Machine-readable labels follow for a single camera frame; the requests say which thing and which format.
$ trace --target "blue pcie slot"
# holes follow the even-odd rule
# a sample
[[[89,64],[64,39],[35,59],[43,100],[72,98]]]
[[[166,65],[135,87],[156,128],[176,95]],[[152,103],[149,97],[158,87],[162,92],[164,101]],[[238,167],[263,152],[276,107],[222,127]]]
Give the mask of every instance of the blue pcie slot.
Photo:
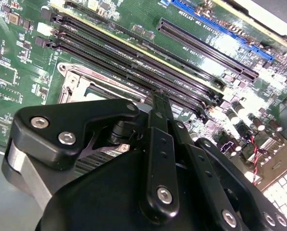
[[[256,47],[256,46],[249,46],[246,44],[246,40],[244,38],[240,38],[239,36],[233,34],[231,31],[228,31],[227,29],[225,29],[224,27],[218,25],[217,23],[209,20],[208,18],[204,17],[204,16],[198,16],[197,14],[194,13],[194,9],[181,3],[179,0],[171,0],[170,2],[171,4],[173,4],[174,6],[182,9],[183,11],[187,12],[188,14],[194,16],[195,18],[199,19],[200,21],[206,23],[207,25],[221,31],[222,33],[234,38],[236,41],[238,41],[240,44],[242,44],[243,46],[245,46],[246,48],[252,50],[254,53],[256,53],[257,55],[269,60],[269,61],[273,61],[274,57],[272,57],[271,55],[263,52],[260,50],[260,48]]]

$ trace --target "electrolytic capacitor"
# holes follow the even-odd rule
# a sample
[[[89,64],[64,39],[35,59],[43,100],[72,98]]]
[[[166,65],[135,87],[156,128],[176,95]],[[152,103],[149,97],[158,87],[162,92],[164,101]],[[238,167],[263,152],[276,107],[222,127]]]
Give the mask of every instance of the electrolytic capacitor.
[[[237,126],[236,126],[236,130],[237,132],[239,133],[239,135],[246,139],[246,140],[249,140],[252,136],[252,131],[250,130],[250,128],[244,124],[244,123],[239,123]]]
[[[265,125],[258,118],[254,118],[252,120],[252,122],[253,122],[254,126],[258,129],[258,131],[265,130]]]
[[[235,102],[233,108],[240,117],[247,115],[247,110],[239,102]]]
[[[282,131],[283,130],[283,127],[273,119],[271,121],[269,121],[268,124],[275,131]]]
[[[191,133],[190,137],[193,141],[197,141],[197,139],[199,139],[199,136],[196,132]]]
[[[233,125],[238,124],[240,122],[240,119],[238,118],[236,113],[233,110],[231,110],[231,109],[227,110],[226,116],[229,118],[230,122]]]
[[[242,147],[240,146],[240,144],[239,144],[239,142],[237,141],[237,139],[232,138],[231,141],[232,141],[232,143],[233,143],[233,144],[232,144],[232,148],[233,148],[236,152],[239,152]]]

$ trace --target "metal screw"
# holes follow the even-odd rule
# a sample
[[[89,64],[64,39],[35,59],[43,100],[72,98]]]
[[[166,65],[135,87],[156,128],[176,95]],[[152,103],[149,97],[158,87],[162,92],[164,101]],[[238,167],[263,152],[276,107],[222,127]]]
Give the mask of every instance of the metal screw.
[[[222,211],[222,216],[225,219],[226,223],[228,223],[229,226],[231,226],[232,228],[236,228],[237,222],[236,222],[235,217],[232,215],[232,213],[230,213],[228,210],[224,209]]]
[[[276,214],[276,217],[277,217],[277,220],[279,221],[279,223],[280,223],[281,225],[283,225],[284,227],[287,226],[287,222],[286,222],[286,220],[283,219],[282,216],[280,216],[279,214]]]
[[[205,144],[205,146],[207,146],[207,147],[211,147],[211,144],[208,142],[208,141],[204,141],[204,144]]]
[[[184,128],[184,125],[181,122],[176,123],[179,128]]]
[[[76,137],[73,133],[64,131],[58,136],[59,141],[65,145],[73,145],[76,142]]]
[[[274,219],[268,213],[264,213],[264,217],[271,226],[276,226]]]
[[[172,202],[172,195],[169,192],[169,190],[167,190],[164,187],[160,187],[157,190],[157,196],[158,198],[164,203],[164,204],[171,204]]]
[[[156,112],[155,114],[162,119],[162,115],[159,112]]]
[[[49,125],[49,122],[47,119],[43,117],[39,117],[39,116],[32,118],[30,122],[33,127],[39,128],[39,129],[47,128]]]
[[[128,108],[129,110],[131,110],[131,111],[134,111],[134,110],[135,110],[135,107],[134,107],[133,105],[131,105],[131,104],[128,104],[128,105],[127,105],[127,108]]]

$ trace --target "black pcie slot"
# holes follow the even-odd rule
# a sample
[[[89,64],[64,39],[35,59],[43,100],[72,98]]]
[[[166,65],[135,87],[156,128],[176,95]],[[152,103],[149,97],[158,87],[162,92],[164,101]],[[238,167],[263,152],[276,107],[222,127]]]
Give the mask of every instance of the black pcie slot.
[[[108,47],[112,47],[114,50],[119,51],[120,53],[124,53],[134,59],[137,59],[143,63],[146,63],[147,65],[153,67],[153,69],[159,71],[160,73],[164,73],[162,75],[163,78],[166,78],[167,80],[170,80],[167,78],[167,76],[172,76],[173,79],[176,79],[176,83],[180,85],[184,85],[186,90],[187,89],[193,89],[201,92],[201,94],[206,95],[208,97],[215,97],[217,99],[222,98],[223,95],[219,94],[217,92],[214,92],[213,90],[207,88],[206,86],[189,79],[187,76],[167,67],[166,65],[159,63],[152,58],[146,56],[143,53],[139,53],[135,49],[124,45],[120,42],[117,42],[115,39],[111,38],[110,36],[107,36],[98,30],[89,27],[88,25],[85,25],[84,23],[71,18],[71,17],[64,17],[63,21],[61,22],[61,25],[66,27],[66,28],[71,28],[75,30],[79,30],[84,32],[85,34],[90,35],[93,38],[99,39],[100,41],[103,41],[108,44]]]
[[[203,123],[207,122],[207,118],[205,116],[204,110],[199,105],[194,105],[190,103],[189,101],[186,101],[183,98],[180,98],[178,94],[175,93],[174,90],[172,90],[170,87],[160,84],[160,83],[150,83],[148,79],[145,79],[144,77],[142,79],[138,78],[138,76],[132,75],[129,72],[127,72],[123,68],[119,68],[114,66],[112,63],[109,63],[105,60],[102,60],[99,56],[91,56],[90,53],[85,52],[84,50],[80,50],[76,47],[73,47],[69,44],[64,43],[63,41],[60,43],[57,43],[52,48],[59,49],[61,51],[64,51],[66,53],[69,53],[75,57],[78,57],[82,60],[85,60],[86,62],[92,63],[93,65],[108,70],[110,73],[116,75],[117,77],[120,77],[122,79],[127,79],[129,82],[138,85],[139,87],[142,87],[147,90],[163,90],[164,92],[168,93],[170,95],[170,100],[172,103],[182,107],[186,108],[189,111],[193,112],[196,116],[198,116],[200,119],[202,119]]]
[[[132,31],[130,31],[130,30],[114,23],[114,22],[111,22],[107,18],[104,18],[104,17],[98,15],[96,12],[80,5],[79,3],[73,2],[71,0],[66,0],[64,6],[65,7],[68,7],[68,6],[73,7],[75,9],[85,13],[89,17],[98,20],[100,23],[106,23],[106,24],[110,25],[112,28],[115,28],[116,30],[119,30],[122,33],[134,38],[135,40],[138,41],[138,44],[145,46],[145,47],[157,52],[161,56],[165,57],[168,61],[174,62],[175,64],[177,64],[179,66],[180,69],[185,69],[187,72],[191,72],[194,75],[199,75],[202,78],[205,78],[211,82],[214,82],[221,89],[223,89],[225,87],[225,84],[223,82],[219,81],[217,78],[215,78],[213,75],[209,74],[208,72],[197,68],[196,66],[192,65],[191,63],[188,63],[187,61],[178,57],[177,55],[175,55],[175,54],[159,47],[158,45],[140,37],[139,35],[133,33]]]
[[[235,61],[231,57],[219,52],[209,44],[201,41],[197,37],[179,28],[173,23],[170,23],[164,18],[160,20],[157,29],[161,33],[192,49],[203,57],[209,58],[223,66],[227,70],[236,74],[238,78],[254,82],[259,76],[255,71],[252,71],[250,68]]]
[[[69,24],[70,23],[63,23],[62,25],[69,27],[70,26]],[[94,43],[93,41],[87,39],[86,37],[83,37],[82,35],[75,33],[69,29],[60,30],[59,34],[61,34],[62,35],[61,37],[66,41],[69,39],[74,39],[74,42],[76,42],[78,44],[85,44],[86,43],[90,47],[90,49],[94,49],[94,50],[97,49],[99,52],[102,52],[109,57],[116,58],[116,56],[115,57],[112,56],[113,55],[112,50],[108,50],[107,48],[101,47],[97,43]],[[95,38],[103,41],[103,39],[100,37],[95,36]],[[127,54],[131,58],[134,58],[136,60],[140,60],[136,55],[133,54],[132,50],[129,47],[125,47],[125,51],[120,49],[120,48],[117,48],[117,47],[114,47],[114,49],[117,49],[122,54]],[[125,57],[122,54],[119,54],[119,55],[122,56],[121,57],[122,59],[125,59]],[[163,69],[158,68],[158,66],[154,66],[154,64],[157,64],[157,62],[152,63],[152,64],[148,63],[148,66],[151,66],[153,69],[160,71],[160,73],[162,73],[164,71]],[[172,76],[173,79],[174,78],[176,79],[175,81],[173,79],[168,78],[167,76],[172,76],[172,75],[170,73],[165,73],[165,75],[159,76],[158,79],[162,80],[162,78],[165,78],[166,81],[169,81],[169,82],[171,82],[171,84],[173,84],[172,86],[178,85],[180,88],[183,88],[184,90],[191,92],[191,94],[188,94],[188,96],[193,98],[194,100],[197,100],[197,101],[199,100],[199,102],[200,102],[203,99],[205,99],[205,98],[202,98],[202,96],[200,96],[199,94],[197,94],[194,91],[200,91],[203,95],[208,96],[209,99],[210,99],[210,97],[212,98],[213,96],[215,96],[215,94],[211,93],[211,90],[207,92],[205,89],[200,89],[200,87],[197,87],[197,85],[193,85],[193,83],[188,83],[189,81],[185,82],[183,80],[180,80],[177,76]]]
[[[97,43],[93,43],[92,41],[88,41],[87,39],[81,38],[79,35],[75,34],[70,35],[67,33],[62,34],[63,37],[61,37],[60,39],[63,39],[64,42],[72,46],[75,46],[78,49],[83,49],[90,56],[105,55],[107,58],[113,60],[119,66],[123,66],[128,70],[133,71],[134,73],[137,74],[137,76],[144,76],[144,78],[148,79],[149,81],[157,82],[158,85],[163,84],[164,87],[166,87],[167,90],[169,90],[172,94],[183,96],[184,100],[187,100],[187,98],[189,98],[191,99],[191,101],[195,101],[199,105],[202,104],[202,102],[205,100],[203,98],[196,97],[195,95],[193,95],[193,93],[183,91],[183,89],[178,85],[166,81],[161,76],[158,76],[157,74],[153,73],[152,71],[144,67],[141,67],[137,64],[133,64],[130,60],[122,56],[118,56],[117,54],[111,52],[110,50],[107,50],[106,48],[100,46]]]

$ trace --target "cable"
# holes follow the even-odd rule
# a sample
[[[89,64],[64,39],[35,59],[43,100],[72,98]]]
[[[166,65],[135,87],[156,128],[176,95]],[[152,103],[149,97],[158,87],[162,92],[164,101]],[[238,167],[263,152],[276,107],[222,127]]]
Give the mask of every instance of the cable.
[[[258,160],[259,160],[259,152],[258,152],[258,150],[259,150],[259,148],[258,148],[257,144],[254,141],[254,136],[251,136],[250,141],[253,144],[253,148],[254,148],[254,162],[253,162],[254,163],[254,170],[253,170],[253,182],[252,182],[252,184],[256,185],[255,177],[256,177],[256,175],[258,173]]]

